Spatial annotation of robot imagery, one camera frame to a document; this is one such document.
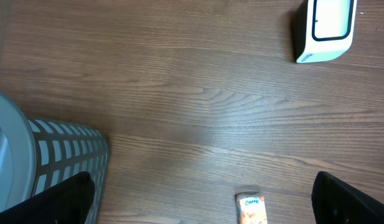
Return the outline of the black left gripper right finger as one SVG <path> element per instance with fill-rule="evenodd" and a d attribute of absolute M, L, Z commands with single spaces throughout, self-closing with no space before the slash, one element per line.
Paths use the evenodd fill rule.
<path fill-rule="evenodd" d="M 312 188 L 317 224 L 384 224 L 384 204 L 328 172 L 317 173 Z"/>

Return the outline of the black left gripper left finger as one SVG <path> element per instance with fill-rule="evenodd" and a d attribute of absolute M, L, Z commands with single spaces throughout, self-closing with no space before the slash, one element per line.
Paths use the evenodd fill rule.
<path fill-rule="evenodd" d="M 85 223 L 93 204 L 95 183 L 87 171 L 0 213 L 1 224 Z"/>

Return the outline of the orange Kleenex tissue pack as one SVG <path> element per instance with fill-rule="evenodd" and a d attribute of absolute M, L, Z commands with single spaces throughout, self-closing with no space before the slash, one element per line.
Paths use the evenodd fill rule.
<path fill-rule="evenodd" d="M 235 195 L 238 224 L 267 224 L 265 198 L 260 192 Z"/>

